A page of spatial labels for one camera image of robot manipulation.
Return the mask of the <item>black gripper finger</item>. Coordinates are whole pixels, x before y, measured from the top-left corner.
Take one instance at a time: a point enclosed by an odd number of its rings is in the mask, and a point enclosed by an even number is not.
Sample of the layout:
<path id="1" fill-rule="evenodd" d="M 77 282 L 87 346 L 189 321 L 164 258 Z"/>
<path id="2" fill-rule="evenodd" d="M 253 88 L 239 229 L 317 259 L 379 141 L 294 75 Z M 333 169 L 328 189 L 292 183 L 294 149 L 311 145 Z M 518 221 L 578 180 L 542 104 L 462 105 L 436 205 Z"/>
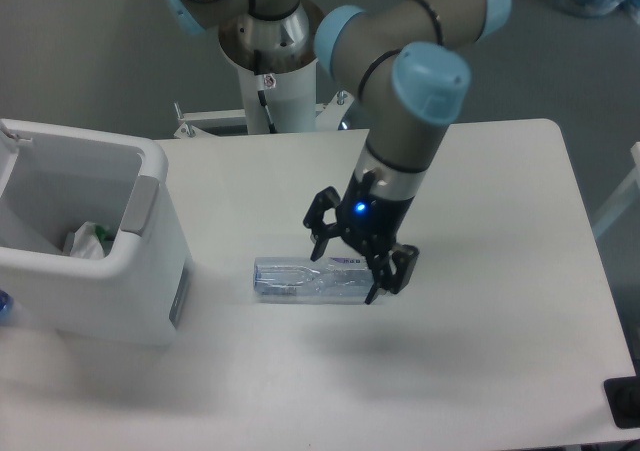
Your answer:
<path id="1" fill-rule="evenodd" d="M 337 190 L 329 186 L 319 191 L 313 198 L 308 211 L 303 219 L 303 225 L 310 230 L 314 243 L 310 260 L 315 262 L 325 253 L 327 245 L 331 239 L 342 235 L 341 228 L 337 222 L 326 223 L 324 215 L 329 210 L 336 210 L 341 203 L 341 198 Z"/>
<path id="2" fill-rule="evenodd" d="M 397 295 L 409 283 L 417 260 L 419 249 L 412 245 L 396 243 L 387 252 L 365 255 L 373 284 L 365 298 L 366 305 L 372 304 L 379 294 L 390 292 Z"/>

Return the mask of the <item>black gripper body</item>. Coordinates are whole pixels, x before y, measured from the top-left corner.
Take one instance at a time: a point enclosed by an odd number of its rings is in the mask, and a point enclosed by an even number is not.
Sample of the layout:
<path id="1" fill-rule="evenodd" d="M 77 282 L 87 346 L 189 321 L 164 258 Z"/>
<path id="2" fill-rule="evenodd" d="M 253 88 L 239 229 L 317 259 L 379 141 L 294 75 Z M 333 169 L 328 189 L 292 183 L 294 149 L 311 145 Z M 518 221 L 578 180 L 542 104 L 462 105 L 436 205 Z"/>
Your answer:
<path id="1" fill-rule="evenodd" d="M 378 170 L 372 170 L 361 178 L 351 177 L 336 209 L 340 236 L 368 264 L 384 263 L 394 253 L 413 259 L 415 247 L 399 244 L 397 234 L 414 198 L 394 200 L 375 194 L 378 175 Z"/>

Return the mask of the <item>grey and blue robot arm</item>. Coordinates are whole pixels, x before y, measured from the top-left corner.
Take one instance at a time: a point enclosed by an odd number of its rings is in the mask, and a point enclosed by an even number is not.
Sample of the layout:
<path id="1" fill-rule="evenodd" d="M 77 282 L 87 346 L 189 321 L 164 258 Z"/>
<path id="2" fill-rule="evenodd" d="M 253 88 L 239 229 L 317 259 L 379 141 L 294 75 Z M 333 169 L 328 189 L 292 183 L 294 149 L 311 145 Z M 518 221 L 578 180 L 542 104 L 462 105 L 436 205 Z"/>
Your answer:
<path id="1" fill-rule="evenodd" d="M 399 293 L 419 256 L 399 228 L 470 84 L 458 49 L 502 27 L 512 0 L 402 0 L 377 14 L 323 13 L 310 0 L 166 1 L 187 32 L 217 31 L 250 133 L 312 130 L 317 68 L 370 114 L 345 192 L 320 191 L 303 223 L 313 259 L 334 238 L 365 259 L 369 300 Z"/>

